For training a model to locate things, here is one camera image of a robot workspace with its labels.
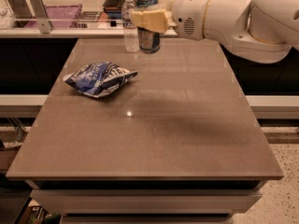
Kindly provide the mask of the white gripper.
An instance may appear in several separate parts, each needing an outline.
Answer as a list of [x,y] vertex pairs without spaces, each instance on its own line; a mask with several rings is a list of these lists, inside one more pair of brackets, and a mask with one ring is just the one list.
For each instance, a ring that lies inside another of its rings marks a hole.
[[168,11],[133,10],[130,12],[130,19],[138,28],[164,34],[175,27],[179,37],[199,41],[204,38],[204,17],[208,2],[209,0],[158,0],[158,5]]

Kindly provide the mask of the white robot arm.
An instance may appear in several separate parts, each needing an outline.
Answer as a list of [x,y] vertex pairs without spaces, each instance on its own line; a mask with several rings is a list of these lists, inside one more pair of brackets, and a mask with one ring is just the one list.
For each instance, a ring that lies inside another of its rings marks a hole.
[[139,28],[219,42],[234,55],[276,63],[299,49],[299,0],[158,0],[130,12]]

